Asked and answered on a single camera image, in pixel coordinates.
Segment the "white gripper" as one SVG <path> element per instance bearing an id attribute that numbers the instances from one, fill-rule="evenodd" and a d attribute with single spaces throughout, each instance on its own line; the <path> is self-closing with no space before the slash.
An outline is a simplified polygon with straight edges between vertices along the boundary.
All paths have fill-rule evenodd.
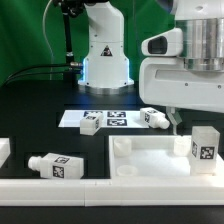
<path id="1" fill-rule="evenodd" d="M 224 113 L 224 72 L 190 72 L 181 59 L 149 57 L 140 65 L 139 95 L 145 104 L 167 106 L 176 135 L 177 108 Z"/>

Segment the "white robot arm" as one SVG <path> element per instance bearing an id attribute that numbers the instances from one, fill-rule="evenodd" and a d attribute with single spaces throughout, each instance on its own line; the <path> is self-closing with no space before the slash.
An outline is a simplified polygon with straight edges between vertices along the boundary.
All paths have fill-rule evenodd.
<path id="1" fill-rule="evenodd" d="M 224 0 L 156 0 L 173 29 L 144 40 L 139 95 L 161 105 L 173 124 L 178 108 L 224 113 Z M 124 18 L 110 2 L 87 3 L 89 53 L 80 87 L 116 94 L 133 84 L 124 55 Z"/>

